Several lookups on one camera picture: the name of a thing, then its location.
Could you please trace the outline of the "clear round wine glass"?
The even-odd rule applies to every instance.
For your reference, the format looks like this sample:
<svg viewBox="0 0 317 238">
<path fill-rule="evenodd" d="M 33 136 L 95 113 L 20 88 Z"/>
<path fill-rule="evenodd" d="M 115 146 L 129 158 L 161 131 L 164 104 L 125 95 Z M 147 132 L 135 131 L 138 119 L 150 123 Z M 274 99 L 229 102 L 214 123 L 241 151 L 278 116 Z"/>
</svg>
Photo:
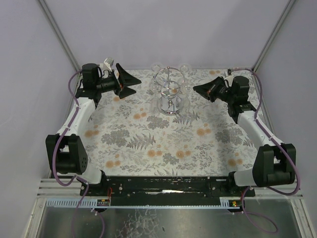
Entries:
<svg viewBox="0 0 317 238">
<path fill-rule="evenodd" d="M 188 73 L 191 70 L 191 66 L 189 64 L 182 64 L 179 66 L 179 71 L 182 73 Z"/>
</svg>

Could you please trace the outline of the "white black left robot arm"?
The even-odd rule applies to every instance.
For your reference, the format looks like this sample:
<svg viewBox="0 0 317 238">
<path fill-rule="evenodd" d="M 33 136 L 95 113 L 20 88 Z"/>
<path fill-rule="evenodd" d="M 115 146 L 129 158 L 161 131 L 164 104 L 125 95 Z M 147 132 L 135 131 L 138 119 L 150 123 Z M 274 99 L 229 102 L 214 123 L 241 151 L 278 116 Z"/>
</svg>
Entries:
<svg viewBox="0 0 317 238">
<path fill-rule="evenodd" d="M 95 63 L 88 63 L 75 73 L 82 76 L 82 85 L 76 92 L 71 92 L 74 105 L 61 129 L 46 137 L 46 148 L 50 169 L 56 181 L 62 186 L 70 183 L 62 182 L 58 175 L 70 176 L 71 180 L 79 180 L 88 184 L 99 184 L 102 171 L 94 167 L 88 159 L 81 140 L 84 129 L 92 113 L 97 108 L 102 94 L 112 91 L 123 99 L 136 93 L 131 86 L 141 84 L 141 80 L 116 64 L 116 71 L 111 66 L 104 70 Z"/>
</svg>

